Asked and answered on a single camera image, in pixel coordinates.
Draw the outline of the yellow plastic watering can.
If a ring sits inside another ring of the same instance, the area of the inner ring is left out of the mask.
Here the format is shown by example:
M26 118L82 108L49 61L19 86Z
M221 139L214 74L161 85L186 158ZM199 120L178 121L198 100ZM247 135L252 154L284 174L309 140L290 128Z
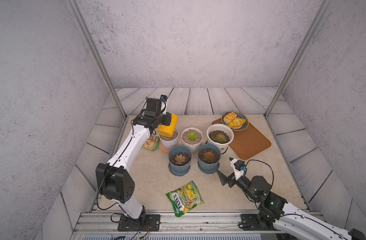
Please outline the yellow plastic watering can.
M171 114L171 122L170 125L159 125L157 133L160 136L171 138L174 135L176 126L178 123L178 116L175 114Z

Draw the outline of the blue pot succulent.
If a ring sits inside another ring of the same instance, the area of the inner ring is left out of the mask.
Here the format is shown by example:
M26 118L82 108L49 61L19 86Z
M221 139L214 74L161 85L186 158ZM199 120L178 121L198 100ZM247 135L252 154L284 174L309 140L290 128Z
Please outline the blue pot succulent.
M184 176L190 169L192 153L185 146L176 146L169 152L169 169L174 176Z
M220 150L213 144L205 144L198 149L198 167L205 174L214 174L220 166Z

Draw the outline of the white ribbed pot green succulent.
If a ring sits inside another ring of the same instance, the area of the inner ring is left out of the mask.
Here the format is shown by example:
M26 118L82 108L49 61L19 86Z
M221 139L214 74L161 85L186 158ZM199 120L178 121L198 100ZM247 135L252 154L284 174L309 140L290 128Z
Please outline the white ribbed pot green succulent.
M181 135L183 145L190 149L192 153L197 152L203 140L202 132L197 128L187 128Z

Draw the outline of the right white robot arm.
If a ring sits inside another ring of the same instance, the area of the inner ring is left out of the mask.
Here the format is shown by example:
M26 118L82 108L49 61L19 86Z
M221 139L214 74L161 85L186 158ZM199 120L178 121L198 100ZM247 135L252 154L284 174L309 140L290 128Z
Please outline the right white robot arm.
M278 230L290 234L299 240L365 240L364 233L357 229L350 231L330 225L300 210L281 196L264 193L269 184L262 176L249 180L245 176L239 179L235 174L225 176L216 171L222 185L238 186L246 197L259 203L257 214L242 214L238 227L244 231Z

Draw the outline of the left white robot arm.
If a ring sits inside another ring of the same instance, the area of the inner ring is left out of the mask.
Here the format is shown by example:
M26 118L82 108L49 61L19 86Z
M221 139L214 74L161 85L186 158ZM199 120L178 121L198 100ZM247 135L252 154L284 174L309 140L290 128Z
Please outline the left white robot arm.
M115 201L125 216L142 223L145 208L133 196L135 182L131 167L142 146L159 125L170 126L172 114L167 112L166 95L147 98L146 107L131 121L131 130L119 150L106 164L98 164L96 176L99 194Z

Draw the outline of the white round pot pinkish soil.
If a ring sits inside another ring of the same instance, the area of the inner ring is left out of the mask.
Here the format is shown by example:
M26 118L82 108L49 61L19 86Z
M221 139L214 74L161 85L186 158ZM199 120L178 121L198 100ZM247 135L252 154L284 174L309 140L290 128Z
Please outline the white round pot pinkish soil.
M172 137L165 137L160 135L160 140L164 148L172 149L178 144L179 131L175 129Z

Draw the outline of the large white pot dark soil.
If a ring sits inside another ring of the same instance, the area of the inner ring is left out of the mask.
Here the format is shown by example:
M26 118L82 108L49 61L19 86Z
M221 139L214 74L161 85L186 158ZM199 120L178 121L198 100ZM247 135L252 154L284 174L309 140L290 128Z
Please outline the large white pot dark soil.
M232 129L223 124L211 125L206 132L207 142L215 145L224 154L234 139Z

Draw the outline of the green snack packet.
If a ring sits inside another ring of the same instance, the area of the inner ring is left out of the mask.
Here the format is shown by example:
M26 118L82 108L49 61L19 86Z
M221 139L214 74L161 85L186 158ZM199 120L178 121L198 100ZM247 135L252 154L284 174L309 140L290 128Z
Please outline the green snack packet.
M160 138L158 136L150 136L143 144L142 148L155 151L159 148Z

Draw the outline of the terracotta saucer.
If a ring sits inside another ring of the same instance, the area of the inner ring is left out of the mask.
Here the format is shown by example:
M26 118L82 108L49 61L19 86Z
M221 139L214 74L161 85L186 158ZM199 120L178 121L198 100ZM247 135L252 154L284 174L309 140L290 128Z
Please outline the terracotta saucer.
M167 147L165 147L162 143L160 143L160 145L159 145L159 149L160 149L163 153L168 154L168 153L171 151L171 149L173 149L173 148L174 148L174 147L176 147L176 146L178 146L178 145L174 145L174 146L172 146L172 147L170 147L170 148L167 148Z

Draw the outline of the brown rectangular tray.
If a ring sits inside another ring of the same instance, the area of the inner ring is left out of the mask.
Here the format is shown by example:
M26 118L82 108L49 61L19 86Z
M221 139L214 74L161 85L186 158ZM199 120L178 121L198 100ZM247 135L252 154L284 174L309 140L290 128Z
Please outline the brown rectangular tray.
M209 135L214 131L224 132L229 141L224 144L213 141ZM252 124L248 124L244 130L232 130L216 120L208 127L206 137L208 143L220 150L222 159L233 157L248 160L271 147L271 141Z

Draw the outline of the green Fox's candy bag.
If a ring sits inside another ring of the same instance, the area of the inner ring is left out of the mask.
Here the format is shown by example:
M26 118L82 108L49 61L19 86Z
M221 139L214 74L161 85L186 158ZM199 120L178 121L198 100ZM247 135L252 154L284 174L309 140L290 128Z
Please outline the green Fox's candy bag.
M181 217L198 205L204 204L194 181L166 194L172 203L176 217Z

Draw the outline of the lower yellow pastry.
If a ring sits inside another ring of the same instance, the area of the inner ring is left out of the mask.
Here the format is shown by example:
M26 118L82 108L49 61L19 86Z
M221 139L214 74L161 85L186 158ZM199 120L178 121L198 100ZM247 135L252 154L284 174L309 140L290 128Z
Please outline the lower yellow pastry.
M234 118L231 122L229 122L227 125L230 128L240 128L242 127L244 124L246 123L246 119L241 119L241 118Z

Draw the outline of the yellow pastry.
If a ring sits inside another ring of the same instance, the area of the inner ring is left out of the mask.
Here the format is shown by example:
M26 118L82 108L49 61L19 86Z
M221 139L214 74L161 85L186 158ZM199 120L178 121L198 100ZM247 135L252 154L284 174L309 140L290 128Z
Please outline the yellow pastry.
M235 112L229 112L227 115L224 116L223 120L228 125L236 117L237 114Z
M241 118L234 118L231 122L229 122L227 125L230 128L240 128L242 127L244 124L246 123L246 119L241 119Z

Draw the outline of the blue patterned plate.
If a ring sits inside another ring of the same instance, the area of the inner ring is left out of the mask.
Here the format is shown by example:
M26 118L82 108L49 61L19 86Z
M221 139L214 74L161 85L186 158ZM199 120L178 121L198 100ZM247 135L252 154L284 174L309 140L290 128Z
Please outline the blue patterned plate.
M235 113L237 114L237 118L246 119L246 123L245 123L242 127L238 128L238 129L236 129L236 128L231 128L231 129L236 130L236 131L241 131L241 130L244 130L244 129L246 129L246 128L248 127L248 125L249 125L249 120L248 120L248 118L247 118L244 114L242 114L242 113L240 113L240 112L237 112L237 111L228 111L228 112L226 112L226 113L224 113L224 114L222 115L222 117L221 117L221 122L222 122L224 125L228 126L228 125L224 122L223 118L224 118L224 116L225 116L225 115L227 115L229 112L235 112Z

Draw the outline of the upper yellow pastry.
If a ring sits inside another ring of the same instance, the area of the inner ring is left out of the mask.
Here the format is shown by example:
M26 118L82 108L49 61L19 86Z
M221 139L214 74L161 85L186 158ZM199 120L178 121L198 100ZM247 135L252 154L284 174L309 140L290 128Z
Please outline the upper yellow pastry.
M235 112L229 112L227 115L224 116L223 120L228 125L236 117L237 114Z

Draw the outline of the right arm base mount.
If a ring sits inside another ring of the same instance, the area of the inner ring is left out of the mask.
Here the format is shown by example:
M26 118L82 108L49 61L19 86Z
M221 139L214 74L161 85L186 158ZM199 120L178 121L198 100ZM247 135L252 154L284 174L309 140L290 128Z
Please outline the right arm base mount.
M268 212L259 211L258 214L241 214L238 227L243 231L272 231L276 219Z

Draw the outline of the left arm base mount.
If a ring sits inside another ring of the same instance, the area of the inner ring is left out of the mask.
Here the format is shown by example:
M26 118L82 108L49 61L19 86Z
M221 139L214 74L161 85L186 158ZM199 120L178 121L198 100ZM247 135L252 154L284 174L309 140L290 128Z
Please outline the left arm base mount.
M118 232L158 232L160 230L161 215L141 214L138 219L121 215Z

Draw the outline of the aluminium front rail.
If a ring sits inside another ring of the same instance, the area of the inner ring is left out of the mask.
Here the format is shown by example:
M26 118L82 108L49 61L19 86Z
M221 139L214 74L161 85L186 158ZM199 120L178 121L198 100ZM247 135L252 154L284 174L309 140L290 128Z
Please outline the aluminium front rail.
M182 236L187 235L207 237L208 235L260 235L261 239L276 240L283 231L243 231L238 227L242 222L242 214L257 214L252 211L192 211L183 217L176 217L171 211L154 211L152 214L160 215L160 229L157 232L148 233L148 239L160 235ZM127 239L140 237L147 234L147 231L118 232L120 217L113 211L97 211L81 214L77 221L76 228L72 233L72 240L82 240L88 235L105 236L106 239L118 236L126 236Z

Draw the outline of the left aluminium frame post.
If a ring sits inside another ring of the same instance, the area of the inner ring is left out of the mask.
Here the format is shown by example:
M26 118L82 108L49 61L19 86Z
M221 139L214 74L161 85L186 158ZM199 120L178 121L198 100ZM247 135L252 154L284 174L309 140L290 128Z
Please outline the left aluminium frame post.
M99 72L103 78L103 81L105 82L108 90L109 90L109 93L111 95L111 97L113 98L113 101L116 105L116 107L119 109L119 112L120 114L122 115L123 118L126 118L127 117L127 114L120 102L120 99L117 95L117 92L114 88L114 85L110 79L110 76L107 72L107 69L103 63L103 60L99 54L99 51L94 43L94 40L91 36L91 33L88 29L88 26L85 22L85 19L82 15L82 12L80 11L80 8L78 6L78 3L77 1L75 0L67 0L66 1L69 8L70 8L70 11L71 13L73 14L73 17L76 21L76 24L78 25L78 28L82 34L82 37L85 41L85 43L87 44L88 48L89 48L89 51L93 57L93 60L95 62L95 64L97 65L98 69L99 69Z

